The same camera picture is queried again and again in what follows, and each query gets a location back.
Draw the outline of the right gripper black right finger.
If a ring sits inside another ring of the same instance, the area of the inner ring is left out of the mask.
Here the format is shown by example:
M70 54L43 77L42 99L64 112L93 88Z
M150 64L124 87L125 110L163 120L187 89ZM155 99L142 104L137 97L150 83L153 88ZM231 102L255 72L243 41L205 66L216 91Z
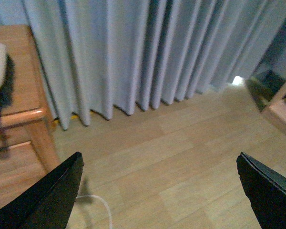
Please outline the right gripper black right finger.
M263 229L286 229L286 177L241 153L236 160L245 195Z

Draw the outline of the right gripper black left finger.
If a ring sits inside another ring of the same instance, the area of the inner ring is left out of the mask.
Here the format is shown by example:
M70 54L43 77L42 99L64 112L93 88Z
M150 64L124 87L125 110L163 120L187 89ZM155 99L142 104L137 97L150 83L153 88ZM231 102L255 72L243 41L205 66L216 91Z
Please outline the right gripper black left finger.
M74 153L45 177L0 209L0 229L64 229L83 172L83 157Z

